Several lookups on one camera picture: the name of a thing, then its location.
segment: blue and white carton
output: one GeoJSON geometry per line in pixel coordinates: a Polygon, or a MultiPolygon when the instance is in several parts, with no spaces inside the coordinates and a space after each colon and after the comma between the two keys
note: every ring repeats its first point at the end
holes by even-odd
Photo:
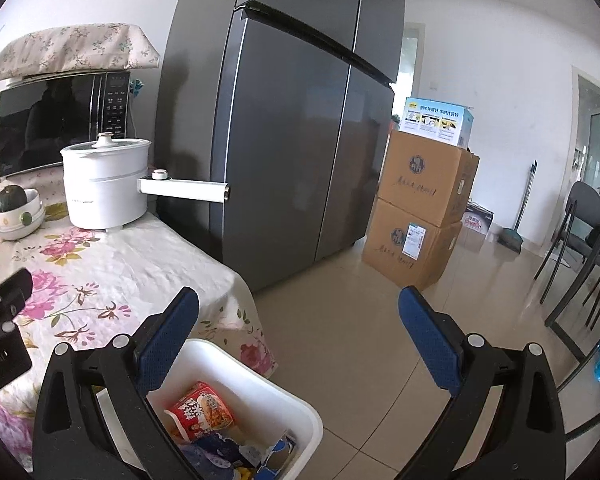
{"type": "Polygon", "coordinates": [[[407,98],[400,131],[467,148],[474,116],[464,106],[407,98]]]}

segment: floral cloth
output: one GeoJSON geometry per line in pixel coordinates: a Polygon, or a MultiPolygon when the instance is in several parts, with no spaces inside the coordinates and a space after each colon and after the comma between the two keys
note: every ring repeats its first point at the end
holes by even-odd
{"type": "Polygon", "coordinates": [[[14,183],[36,188],[46,206],[45,222],[33,234],[0,239],[0,282],[23,266],[33,278],[32,295],[15,319],[33,366],[0,391],[0,437],[27,468],[38,394],[56,344],[97,348],[119,333],[133,333],[185,285],[200,299],[192,337],[213,341],[263,376],[275,370],[253,298],[238,274],[151,214],[117,233],[74,227],[63,203],[62,168],[14,176],[0,189],[14,183]]]}
{"type": "Polygon", "coordinates": [[[73,70],[156,68],[160,55],[137,25],[91,23],[47,28],[0,52],[0,80],[73,70]]]}

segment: broom handle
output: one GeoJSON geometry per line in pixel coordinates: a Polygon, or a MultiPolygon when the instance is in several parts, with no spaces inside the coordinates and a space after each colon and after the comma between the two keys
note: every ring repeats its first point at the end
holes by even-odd
{"type": "Polygon", "coordinates": [[[522,207],[520,208],[520,213],[518,214],[518,219],[516,220],[516,226],[513,228],[514,231],[517,231],[518,227],[520,227],[520,221],[522,220],[522,215],[525,212],[526,201],[529,200],[529,195],[531,194],[531,185],[534,182],[534,177],[536,176],[536,168],[537,167],[538,167],[538,161],[535,160],[533,165],[531,166],[531,174],[529,176],[529,182],[526,185],[525,199],[522,201],[522,207]]]}

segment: microwave control panel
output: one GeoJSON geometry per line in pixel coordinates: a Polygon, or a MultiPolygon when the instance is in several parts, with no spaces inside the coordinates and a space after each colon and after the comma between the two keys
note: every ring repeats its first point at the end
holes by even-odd
{"type": "Polygon", "coordinates": [[[129,100],[129,72],[107,73],[102,102],[102,130],[114,139],[126,137],[126,111],[129,100]]]}

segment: pot lid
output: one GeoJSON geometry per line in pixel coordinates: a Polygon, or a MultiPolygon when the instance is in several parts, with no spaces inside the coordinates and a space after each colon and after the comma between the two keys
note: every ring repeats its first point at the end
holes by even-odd
{"type": "Polygon", "coordinates": [[[119,150],[131,150],[141,146],[149,146],[150,140],[144,139],[112,139],[111,134],[99,134],[98,140],[73,144],[60,150],[62,156],[83,156],[90,153],[109,153],[119,150]]]}

